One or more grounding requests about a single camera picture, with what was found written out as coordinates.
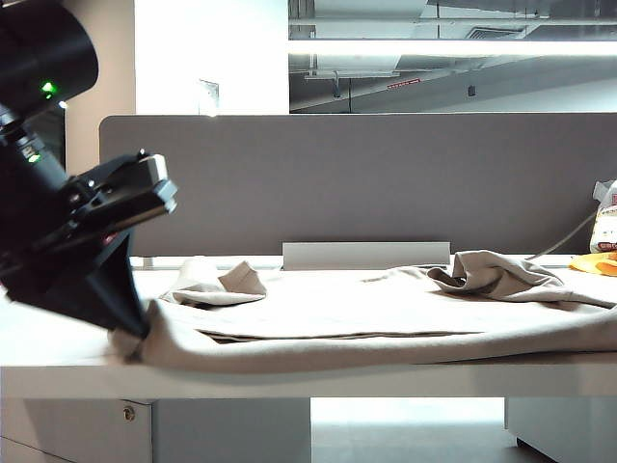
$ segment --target ceiling light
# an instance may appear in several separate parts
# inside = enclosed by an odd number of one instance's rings
[[[289,41],[291,55],[331,56],[617,56],[616,41]]]

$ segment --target black cylindrical motor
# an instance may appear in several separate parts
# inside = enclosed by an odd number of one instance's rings
[[[22,120],[79,95],[96,82],[98,61],[88,34],[53,0],[0,10],[0,104]]]

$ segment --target beige cloth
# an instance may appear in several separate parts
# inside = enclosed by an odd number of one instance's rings
[[[148,337],[115,332],[112,342],[150,365],[226,372],[617,349],[617,312],[608,309],[613,302],[567,288],[531,262],[488,251],[457,255],[452,276],[404,267],[369,279],[344,271],[282,272],[262,282],[242,266],[240,280],[251,282],[238,286],[242,294],[267,287],[267,297],[210,310],[153,301]],[[195,280],[187,269],[181,278]],[[212,282],[201,282],[195,292],[222,292]]]
[[[247,262],[218,277],[214,263],[204,256],[187,259],[178,279],[161,299],[176,304],[229,306],[263,299],[266,288]]]

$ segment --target white wall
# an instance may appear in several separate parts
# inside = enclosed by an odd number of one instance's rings
[[[98,164],[98,125],[112,114],[135,113],[133,0],[65,0],[87,30],[98,56],[98,81],[68,102],[67,170]]]
[[[286,0],[135,0],[138,114],[198,114],[198,81],[219,114],[287,114]]]

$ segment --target table surface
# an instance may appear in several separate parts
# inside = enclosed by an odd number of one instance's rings
[[[544,263],[558,266],[564,260]],[[271,269],[276,266],[271,262],[259,264]],[[155,296],[175,279],[169,260],[165,268],[135,271],[143,297]],[[563,267],[553,271],[566,284],[617,300],[611,277]],[[276,374],[127,365],[110,350],[105,330],[8,301],[0,307],[0,366],[0,393],[20,398],[617,395],[617,352]]]

